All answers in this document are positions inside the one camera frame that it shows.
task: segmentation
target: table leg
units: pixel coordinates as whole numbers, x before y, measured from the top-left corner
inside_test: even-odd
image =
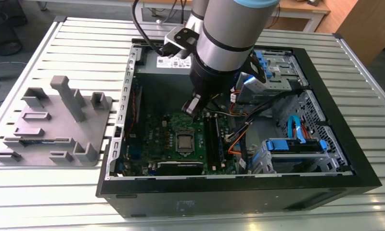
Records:
[[[37,5],[41,11],[47,11],[47,1],[37,1]]]
[[[136,18],[137,18],[139,23],[144,23],[143,7],[140,6],[140,4],[136,7]]]
[[[156,8],[151,8],[151,11],[152,11],[152,16],[153,17],[157,17],[159,15],[157,15],[157,9]]]
[[[309,19],[305,28],[304,28],[304,32],[315,32],[316,28],[320,25],[320,22],[323,20],[324,14],[321,13],[316,13],[312,18]]]

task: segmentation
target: ram slot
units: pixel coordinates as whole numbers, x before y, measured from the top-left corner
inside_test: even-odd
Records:
[[[212,116],[204,117],[204,133],[205,133],[205,148],[207,148],[207,162],[209,170],[221,169],[220,150],[220,132],[217,119]]]

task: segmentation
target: black trash bin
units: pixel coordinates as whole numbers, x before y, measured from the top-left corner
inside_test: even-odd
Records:
[[[8,16],[0,13],[0,55],[16,54],[23,49],[23,44],[13,28],[7,23]]]
[[[27,24],[27,17],[19,0],[0,0],[0,13],[7,14],[9,25],[21,26]]]

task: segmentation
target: green circuit board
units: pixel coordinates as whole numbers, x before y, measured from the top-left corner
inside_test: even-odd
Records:
[[[145,121],[145,135],[143,138],[141,159],[144,161],[197,161],[204,163],[205,174],[227,174],[235,171],[233,161],[227,161],[231,166],[219,171],[208,169],[205,148],[204,116],[196,121],[184,113],[153,116],[148,114]],[[221,134],[229,132],[227,116],[219,116]],[[181,131],[193,133],[193,152],[180,153],[176,148],[176,136]]]

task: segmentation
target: label sticker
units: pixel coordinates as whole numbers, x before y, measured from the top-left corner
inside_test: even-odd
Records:
[[[185,59],[179,57],[157,57],[157,68],[191,68],[192,57],[188,56]]]
[[[239,162],[239,164],[240,164],[241,167],[245,169],[245,167],[247,167],[247,163],[245,163],[245,161],[244,161],[243,158],[240,158],[240,162]]]

